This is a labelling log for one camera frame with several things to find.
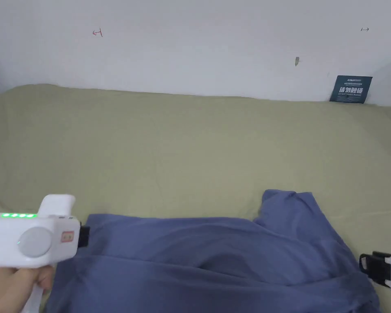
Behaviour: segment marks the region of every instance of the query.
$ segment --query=hand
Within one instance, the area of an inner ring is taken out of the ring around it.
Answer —
[[[54,268],[0,268],[0,313],[20,313],[32,293],[34,284],[51,290]]]

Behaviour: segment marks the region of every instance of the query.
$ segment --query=orange label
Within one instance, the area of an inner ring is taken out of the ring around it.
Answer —
[[[64,231],[61,236],[61,242],[72,242],[74,240],[73,231]]]

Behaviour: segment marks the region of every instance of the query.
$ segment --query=black clip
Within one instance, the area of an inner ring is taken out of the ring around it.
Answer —
[[[377,284],[388,287],[386,280],[391,280],[391,264],[385,262],[391,254],[373,251],[372,254],[361,254],[359,257],[359,269],[368,275]]]
[[[81,226],[79,228],[78,247],[82,248],[88,246],[89,238],[90,238],[90,227]]]

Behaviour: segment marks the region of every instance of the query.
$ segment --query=red marking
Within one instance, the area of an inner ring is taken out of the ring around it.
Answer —
[[[94,36],[97,36],[98,33],[100,33],[100,35],[103,37],[103,34],[102,34],[102,32],[101,32],[101,29],[100,29],[99,32],[92,31],[92,34],[93,34]]]
[[[74,240],[73,231],[64,231],[61,236],[61,242],[72,242]]]

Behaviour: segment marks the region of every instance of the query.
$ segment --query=round button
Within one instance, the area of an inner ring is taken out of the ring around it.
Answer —
[[[43,227],[33,227],[26,230],[19,239],[19,250],[26,257],[38,258],[51,248],[52,234]]]

